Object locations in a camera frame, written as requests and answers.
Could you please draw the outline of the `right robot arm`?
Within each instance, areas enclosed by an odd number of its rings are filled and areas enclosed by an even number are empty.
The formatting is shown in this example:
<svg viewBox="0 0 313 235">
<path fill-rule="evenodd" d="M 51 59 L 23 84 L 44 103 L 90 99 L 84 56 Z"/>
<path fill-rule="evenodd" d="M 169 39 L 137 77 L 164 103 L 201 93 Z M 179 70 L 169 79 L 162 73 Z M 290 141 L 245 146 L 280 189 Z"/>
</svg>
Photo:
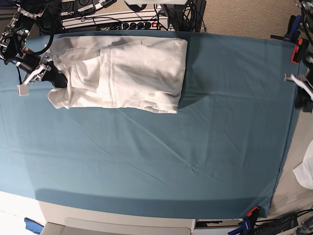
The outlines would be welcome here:
<svg viewBox="0 0 313 235">
<path fill-rule="evenodd" d="M 67 79 L 59 72 L 50 58 L 49 48 L 52 45 L 55 24 L 50 23 L 49 41 L 40 51 L 34 52 L 26 47 L 26 40 L 33 25 L 40 25 L 41 17 L 49 20 L 58 19 L 62 2 L 60 0 L 17 0 L 9 1 L 17 7 L 12 20 L 1 34 L 0 58 L 5 65 L 14 64 L 17 70 L 23 70 L 24 79 L 19 76 L 17 85 L 20 96 L 29 94 L 28 84 L 38 81 L 48 81 L 55 88 L 66 88 Z"/>
</svg>

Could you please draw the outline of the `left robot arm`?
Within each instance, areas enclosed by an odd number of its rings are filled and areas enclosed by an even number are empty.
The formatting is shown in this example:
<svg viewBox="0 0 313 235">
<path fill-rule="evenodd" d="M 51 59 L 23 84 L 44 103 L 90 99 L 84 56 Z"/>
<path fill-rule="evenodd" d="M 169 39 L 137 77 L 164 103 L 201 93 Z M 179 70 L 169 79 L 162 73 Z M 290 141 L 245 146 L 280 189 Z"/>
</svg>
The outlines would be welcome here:
<svg viewBox="0 0 313 235">
<path fill-rule="evenodd" d="M 297 0 L 297 6 L 301 10 L 302 28 L 310 46 L 313 46 L 313 1 Z M 301 76 L 306 88 L 299 85 L 295 100 L 295 108 L 302 109 L 304 113 L 313 113 L 313 50 L 305 49 L 301 56 L 302 63 L 307 68 L 306 73 Z"/>
</svg>

